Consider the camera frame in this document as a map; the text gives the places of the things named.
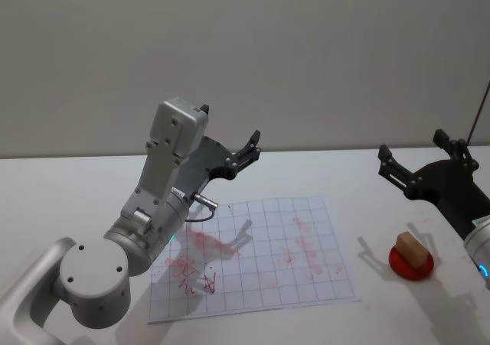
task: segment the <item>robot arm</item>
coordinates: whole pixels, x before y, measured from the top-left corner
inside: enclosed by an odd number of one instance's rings
[[[58,300],[89,328],[119,321],[129,308],[129,276],[145,272],[186,221],[196,201],[215,178],[234,179],[258,160],[255,131],[235,154],[203,136],[208,106],[182,99],[162,103],[146,143],[148,157],[139,182],[119,219],[96,242],[56,242],[0,298],[0,338],[12,345],[63,345],[43,330]]]
[[[382,145],[379,174],[400,188],[409,200],[425,200],[437,207],[463,239],[466,251],[490,288],[490,200],[473,182],[473,172],[479,164],[465,140],[449,140],[438,129],[433,141],[449,154],[449,160],[433,162],[412,173]]]

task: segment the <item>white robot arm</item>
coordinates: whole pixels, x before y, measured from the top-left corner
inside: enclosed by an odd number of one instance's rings
[[[104,239],[57,241],[0,298],[0,339],[9,345],[64,345],[42,327],[59,300],[89,328],[118,322],[129,308],[129,276],[149,269],[215,178],[234,179],[259,158],[255,131],[235,154],[203,136],[208,106],[182,99],[163,102],[146,143],[138,185]]]

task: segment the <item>wire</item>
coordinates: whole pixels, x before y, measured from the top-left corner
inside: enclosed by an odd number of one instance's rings
[[[203,223],[204,221],[211,220],[214,217],[214,210],[211,211],[211,215],[204,219],[187,219],[186,223]]]
[[[489,90],[490,90],[490,80],[488,80],[487,90],[485,91],[485,94],[483,95],[482,102],[480,103],[480,108],[478,109],[478,112],[476,113],[476,118],[475,118],[475,121],[473,122],[472,130],[469,132],[468,140],[466,140],[466,146],[469,146],[469,142],[472,140],[472,136],[473,136],[473,132],[475,131],[476,123],[478,123],[478,120],[480,118],[480,114],[482,114],[482,109],[483,109],[483,106],[485,105],[485,101],[487,100]]]

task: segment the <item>red plate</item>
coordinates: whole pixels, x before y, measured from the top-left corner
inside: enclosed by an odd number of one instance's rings
[[[412,266],[410,266],[401,256],[401,254],[398,253],[395,247],[393,247],[390,251],[389,263],[390,267],[398,276],[401,276],[406,280],[413,280],[416,282],[428,278],[430,273],[434,270],[434,258],[430,253],[422,267],[413,269]]]

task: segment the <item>wooden block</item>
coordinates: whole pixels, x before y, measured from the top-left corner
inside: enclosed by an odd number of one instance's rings
[[[422,246],[409,232],[401,233],[397,238],[395,249],[413,269],[419,269],[427,260],[429,251]]]

